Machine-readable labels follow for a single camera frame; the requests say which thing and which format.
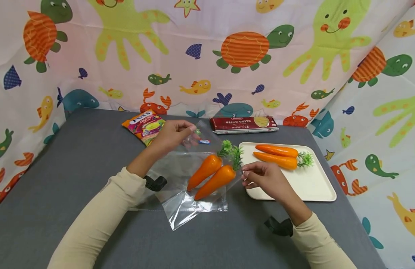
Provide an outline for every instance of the green octopus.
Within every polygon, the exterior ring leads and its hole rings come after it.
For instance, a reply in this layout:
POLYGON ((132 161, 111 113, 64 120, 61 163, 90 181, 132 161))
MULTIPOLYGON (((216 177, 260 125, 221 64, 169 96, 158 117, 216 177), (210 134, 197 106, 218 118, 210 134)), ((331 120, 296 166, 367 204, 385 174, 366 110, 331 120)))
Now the green octopus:
POLYGON ((396 123, 401 121, 403 118, 411 114, 411 117, 408 119, 408 121, 406 121, 406 123, 400 128, 400 130, 398 130, 398 132, 391 139, 389 145, 390 148, 397 146, 397 144, 399 144, 400 141, 406 136, 406 134, 409 133, 409 131, 412 130, 412 128, 415 126, 415 96, 385 103, 383 105, 378 106, 373 111, 373 115, 378 117, 401 109, 403 110, 402 113, 386 121, 375 134, 376 136, 382 134, 389 128, 393 127, 396 123))
POLYGON ((137 12, 132 0, 89 0, 103 20, 103 31, 97 39, 95 54, 100 62, 106 59, 109 45, 116 42, 119 62, 126 70, 130 69, 124 39, 148 63, 151 56, 140 42, 139 34, 145 35, 165 55, 168 49, 151 27, 151 23, 168 23, 170 18, 163 12, 150 9, 137 12))
POLYGON ((343 71, 347 72, 351 62, 351 49, 355 46, 367 46, 371 42, 368 36, 351 37, 368 12, 370 3, 371 0, 324 0, 314 18, 312 47, 284 70, 284 77, 310 60, 300 78, 300 83, 304 84, 318 60, 323 58, 322 79, 327 80, 337 55, 340 56, 343 71))

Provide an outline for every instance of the beige sleeve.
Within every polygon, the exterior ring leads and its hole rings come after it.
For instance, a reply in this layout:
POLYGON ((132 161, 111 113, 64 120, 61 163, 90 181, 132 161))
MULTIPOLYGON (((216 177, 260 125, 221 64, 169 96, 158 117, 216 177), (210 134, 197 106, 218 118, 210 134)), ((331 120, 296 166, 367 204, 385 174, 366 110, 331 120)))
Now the beige sleeve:
POLYGON ((52 255, 48 268, 92 268, 122 217, 139 202, 145 184, 145 179, 129 173, 126 167, 109 178, 106 186, 72 223, 52 255))
POLYGON ((334 241, 315 213, 293 228, 291 239, 306 256, 312 269, 357 269, 334 241))

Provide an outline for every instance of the gray table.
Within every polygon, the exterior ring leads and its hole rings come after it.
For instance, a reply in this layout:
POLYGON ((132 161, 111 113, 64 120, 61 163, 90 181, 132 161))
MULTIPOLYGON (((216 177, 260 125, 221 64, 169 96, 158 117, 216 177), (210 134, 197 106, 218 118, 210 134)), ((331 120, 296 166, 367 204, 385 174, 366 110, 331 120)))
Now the gray table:
MULTIPOLYGON (((0 269, 46 268, 79 212, 144 145, 120 124, 135 113, 82 109, 0 205, 0 269)), ((178 117, 166 116, 165 119, 178 117)), ((190 118, 196 123, 198 119, 190 118)), ((310 132, 227 135, 243 141, 301 144, 321 161, 337 200, 307 205, 359 269, 385 269, 310 132)), ((100 253, 96 268, 309 268, 290 238, 263 222, 288 216, 273 201, 252 200, 240 184, 228 193, 228 212, 202 213, 172 232, 164 212, 128 212, 100 253)))

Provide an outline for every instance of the carrot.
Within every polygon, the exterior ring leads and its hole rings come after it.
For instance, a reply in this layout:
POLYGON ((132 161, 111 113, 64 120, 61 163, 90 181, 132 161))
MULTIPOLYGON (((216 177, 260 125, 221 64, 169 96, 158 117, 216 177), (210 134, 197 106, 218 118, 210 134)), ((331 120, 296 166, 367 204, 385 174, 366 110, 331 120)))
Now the carrot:
POLYGON ((301 156, 301 161, 298 161, 297 158, 293 157, 276 156, 263 152, 253 152, 253 155, 261 161, 275 163, 280 167, 289 170, 295 170, 297 167, 312 166, 314 162, 313 157, 310 153, 304 153, 301 156))
POLYGON ((297 158, 299 153, 294 148, 276 147, 273 145, 256 145, 255 148, 262 152, 270 153, 278 156, 286 156, 297 158))
POLYGON ((222 157, 225 157, 229 154, 232 148, 232 143, 229 140, 224 140, 222 142, 221 150, 216 154, 207 156, 204 159, 201 166, 198 170, 191 176, 188 182, 187 191, 191 191, 197 187, 201 182, 203 182, 209 176, 212 176, 216 171, 219 170, 222 166, 222 157))
POLYGON ((229 184, 236 177, 236 170, 239 170, 240 163, 242 158, 240 157, 242 153, 241 148, 234 146, 231 150, 231 161, 233 166, 227 164, 221 167, 215 175, 212 176, 196 193, 194 200, 201 200, 211 193, 215 192, 222 186, 229 184))

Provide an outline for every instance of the orange carrot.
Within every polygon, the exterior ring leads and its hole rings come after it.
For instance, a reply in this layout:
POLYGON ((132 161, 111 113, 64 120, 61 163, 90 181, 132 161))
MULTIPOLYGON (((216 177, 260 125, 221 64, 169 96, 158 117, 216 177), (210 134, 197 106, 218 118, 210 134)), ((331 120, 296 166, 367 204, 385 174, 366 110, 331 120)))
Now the orange carrot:
POLYGON ((261 161, 266 161, 270 163, 275 163, 280 167, 289 170, 297 169, 298 163, 297 159, 293 157, 285 157, 285 156, 276 156, 269 153, 262 153, 262 152, 254 152, 254 156, 261 161))
POLYGON ((298 151, 294 148, 276 147, 273 145, 256 145, 255 148, 262 152, 270 153, 278 156, 298 157, 298 151))
POLYGON ((211 195, 222 186, 227 185, 236 177, 236 171, 231 165, 224 165, 196 193, 194 200, 198 201, 211 195))
POLYGON ((231 141, 224 140, 222 141, 221 150, 218 151, 216 154, 212 154, 207 156, 204 159, 201 166, 198 170, 191 176, 188 182, 187 191, 191 191, 195 187, 197 187, 201 182, 203 182, 209 176, 212 176, 216 171, 219 170, 222 166, 222 157, 227 156, 230 153, 233 145, 231 141))
POLYGON ((215 154, 207 156, 200 168, 191 176, 188 182, 187 190, 190 191, 197 187, 209 176, 212 176, 222 166, 222 159, 215 154))

